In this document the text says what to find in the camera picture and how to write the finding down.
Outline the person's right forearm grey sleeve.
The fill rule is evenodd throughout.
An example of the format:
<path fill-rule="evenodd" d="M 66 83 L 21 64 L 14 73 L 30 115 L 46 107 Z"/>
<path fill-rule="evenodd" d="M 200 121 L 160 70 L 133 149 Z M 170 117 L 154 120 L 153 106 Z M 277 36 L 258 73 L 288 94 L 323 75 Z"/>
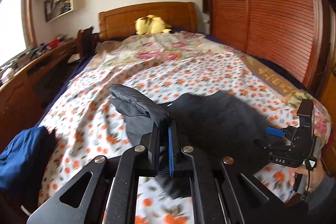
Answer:
<path fill-rule="evenodd" d="M 335 223 L 335 178 L 326 175 L 306 203 L 307 223 Z"/>

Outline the person's right hand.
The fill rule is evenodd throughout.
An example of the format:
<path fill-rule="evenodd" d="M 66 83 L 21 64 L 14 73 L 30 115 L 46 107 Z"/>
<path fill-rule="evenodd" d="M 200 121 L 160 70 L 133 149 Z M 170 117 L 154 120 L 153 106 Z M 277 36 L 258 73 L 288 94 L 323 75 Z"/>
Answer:
<path fill-rule="evenodd" d="M 305 166 L 300 166 L 298 168 L 289 168 L 289 182 L 291 185 L 294 185 L 295 178 L 298 174 L 307 176 L 306 180 L 306 190 L 308 192 L 314 191 L 319 184 L 322 182 L 326 173 L 323 168 L 321 159 L 318 159 L 316 167 L 312 171 L 308 171 Z"/>

